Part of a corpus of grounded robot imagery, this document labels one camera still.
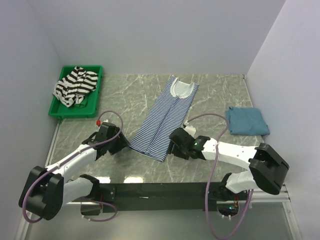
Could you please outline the blue white striped tank top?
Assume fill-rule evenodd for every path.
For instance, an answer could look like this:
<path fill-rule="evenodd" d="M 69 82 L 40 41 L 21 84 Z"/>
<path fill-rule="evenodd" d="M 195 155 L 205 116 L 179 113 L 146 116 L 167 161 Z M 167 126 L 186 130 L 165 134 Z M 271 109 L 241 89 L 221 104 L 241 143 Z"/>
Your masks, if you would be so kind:
<path fill-rule="evenodd" d="M 195 82 L 184 83 L 171 75 L 131 140 L 130 149 L 164 162 L 170 135 L 183 124 L 198 87 Z"/>

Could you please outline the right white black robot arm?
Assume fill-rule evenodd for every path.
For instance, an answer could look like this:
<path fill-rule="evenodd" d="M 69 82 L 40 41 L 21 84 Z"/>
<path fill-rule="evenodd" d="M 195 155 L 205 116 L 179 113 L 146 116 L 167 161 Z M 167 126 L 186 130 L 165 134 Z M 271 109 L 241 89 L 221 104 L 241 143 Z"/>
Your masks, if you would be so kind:
<path fill-rule="evenodd" d="M 269 145 L 241 146 L 217 141 L 208 136 L 194 138 L 184 128 L 177 128 L 170 136 L 170 152 L 182 159 L 214 160 L 244 169 L 227 174 L 219 187 L 222 198 L 230 200 L 245 190 L 261 189 L 279 195 L 289 164 Z"/>

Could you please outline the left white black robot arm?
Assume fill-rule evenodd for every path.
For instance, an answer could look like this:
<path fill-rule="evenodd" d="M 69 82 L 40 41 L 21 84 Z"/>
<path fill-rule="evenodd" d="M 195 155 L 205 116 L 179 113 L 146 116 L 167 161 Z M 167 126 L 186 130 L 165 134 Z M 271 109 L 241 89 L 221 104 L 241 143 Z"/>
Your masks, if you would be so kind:
<path fill-rule="evenodd" d="M 28 175 L 18 205 L 40 219 L 51 220 L 62 206 L 79 198 L 103 200 L 100 181 L 88 174 L 72 180 L 80 169 L 106 153 L 114 155 L 129 146 L 120 127 L 103 122 L 99 130 L 62 160 L 48 167 L 34 167 Z"/>

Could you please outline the black white striped tank top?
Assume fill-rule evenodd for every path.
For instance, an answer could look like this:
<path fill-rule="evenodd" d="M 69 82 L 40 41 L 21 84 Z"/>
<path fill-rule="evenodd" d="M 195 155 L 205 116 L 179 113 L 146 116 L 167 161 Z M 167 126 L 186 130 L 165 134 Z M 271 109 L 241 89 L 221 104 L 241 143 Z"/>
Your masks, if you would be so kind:
<path fill-rule="evenodd" d="M 57 81 L 52 94 L 67 108 L 81 105 L 86 96 L 97 89 L 98 79 L 97 73 L 75 66 L 69 74 Z"/>

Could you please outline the green plastic tray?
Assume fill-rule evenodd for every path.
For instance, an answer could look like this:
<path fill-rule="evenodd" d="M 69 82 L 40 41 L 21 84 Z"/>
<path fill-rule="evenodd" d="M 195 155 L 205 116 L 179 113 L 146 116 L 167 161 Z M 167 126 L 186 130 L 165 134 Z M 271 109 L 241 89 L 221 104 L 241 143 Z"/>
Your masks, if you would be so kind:
<path fill-rule="evenodd" d="M 61 70 L 60 79 L 68 75 L 76 66 L 67 65 Z M 87 71 L 98 74 L 98 83 L 96 90 L 88 94 L 81 105 L 73 105 L 71 107 L 64 106 L 55 96 L 52 99 L 48 114 L 57 119 L 80 119 L 93 118 L 98 112 L 98 102 L 100 97 L 100 86 L 102 83 L 103 67 L 101 65 L 80 65 Z"/>

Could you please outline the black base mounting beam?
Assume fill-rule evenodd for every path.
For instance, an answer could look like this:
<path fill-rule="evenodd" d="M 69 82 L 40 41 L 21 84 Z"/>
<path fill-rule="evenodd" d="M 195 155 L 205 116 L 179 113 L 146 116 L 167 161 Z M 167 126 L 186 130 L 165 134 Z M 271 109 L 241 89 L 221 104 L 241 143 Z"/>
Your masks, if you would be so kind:
<path fill-rule="evenodd" d="M 203 210 L 205 211 L 206 182 L 183 183 L 101 183 L 95 201 L 110 203 L 118 211 L 156 210 Z M 232 193 L 223 190 L 222 183 L 212 182 L 208 190 L 208 210 L 217 211 L 217 202 L 245 201 L 248 191 Z M 81 202 L 80 212 L 84 216 L 112 213 L 110 206 Z"/>

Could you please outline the aluminium frame rail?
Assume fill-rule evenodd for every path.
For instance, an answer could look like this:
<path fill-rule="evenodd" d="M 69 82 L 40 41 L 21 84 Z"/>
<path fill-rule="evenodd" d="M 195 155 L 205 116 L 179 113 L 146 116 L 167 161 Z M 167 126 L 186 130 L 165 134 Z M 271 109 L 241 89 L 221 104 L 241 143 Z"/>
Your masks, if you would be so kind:
<path fill-rule="evenodd" d="M 81 217 L 70 204 L 50 221 L 20 221 L 16 240 L 212 240 L 202 210 L 120 211 L 106 222 Z M 302 235 L 287 191 L 253 194 L 251 205 L 233 240 L 300 240 Z"/>

